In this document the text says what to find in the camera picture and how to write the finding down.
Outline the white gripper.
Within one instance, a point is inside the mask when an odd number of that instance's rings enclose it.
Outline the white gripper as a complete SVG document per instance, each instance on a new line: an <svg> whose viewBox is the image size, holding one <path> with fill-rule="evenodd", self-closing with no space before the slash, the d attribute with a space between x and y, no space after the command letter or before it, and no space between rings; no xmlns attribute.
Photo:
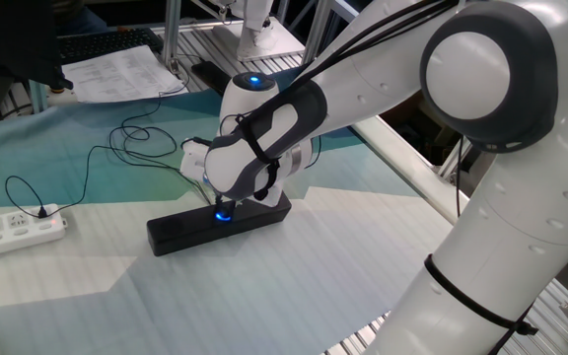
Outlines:
<svg viewBox="0 0 568 355"><path fill-rule="evenodd" d="M183 157L180 164L179 171L186 177L195 179L198 182L204 182L206 186L210 187L208 177L205 173L204 163L205 156L208 151L209 145L203 140L184 140L181 145L183 150ZM283 194L283 187L281 182L276 182L267 192L266 197L260 202L255 197L250 197L249 200L259 202L267 207L275 207ZM233 217L237 201L229 201L227 208L228 217ZM221 195L215 198L216 212L224 211L224 202Z"/></svg>

